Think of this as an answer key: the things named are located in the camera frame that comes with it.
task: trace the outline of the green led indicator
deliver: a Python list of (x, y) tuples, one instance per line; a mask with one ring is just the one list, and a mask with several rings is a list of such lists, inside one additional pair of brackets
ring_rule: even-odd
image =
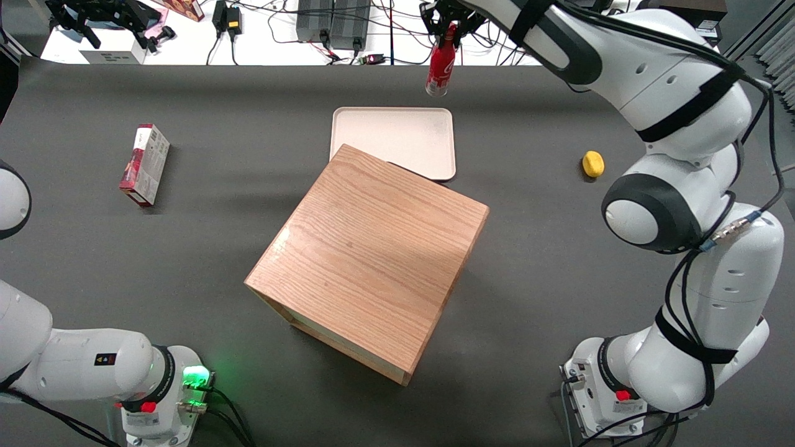
[(182, 383), (189, 387), (206, 387), (210, 383), (210, 371), (201, 365), (186, 367), (182, 371)]

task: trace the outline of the yellow sponge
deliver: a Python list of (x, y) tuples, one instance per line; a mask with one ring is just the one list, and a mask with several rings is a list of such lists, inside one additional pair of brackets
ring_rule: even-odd
[(595, 150), (589, 150), (583, 157), (583, 170), (585, 174), (592, 178), (604, 174), (604, 160), (602, 155)]

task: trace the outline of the plastic tray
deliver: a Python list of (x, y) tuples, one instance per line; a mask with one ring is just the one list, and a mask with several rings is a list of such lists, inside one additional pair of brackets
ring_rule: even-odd
[(422, 107), (341, 107), (334, 112), (332, 150), (348, 144), (435, 181), (456, 175), (452, 114)]

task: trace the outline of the red box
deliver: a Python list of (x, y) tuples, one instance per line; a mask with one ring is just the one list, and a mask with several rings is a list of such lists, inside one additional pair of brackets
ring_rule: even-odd
[(169, 140), (154, 124), (138, 126), (133, 156), (124, 169), (118, 188), (142, 207), (154, 205), (170, 146)]
[(193, 21), (200, 21), (204, 18), (204, 12), (197, 0), (154, 0), (154, 2)]

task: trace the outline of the red can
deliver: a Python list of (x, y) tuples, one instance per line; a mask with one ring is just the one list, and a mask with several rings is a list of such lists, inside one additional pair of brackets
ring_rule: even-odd
[(425, 83), (425, 91), (435, 98), (447, 95), (452, 65), (456, 62), (456, 47), (452, 41), (456, 35), (457, 28), (455, 23), (451, 23), (447, 33), (444, 35), (444, 39), (437, 42), (431, 52), (431, 67), (428, 70), (428, 82)]

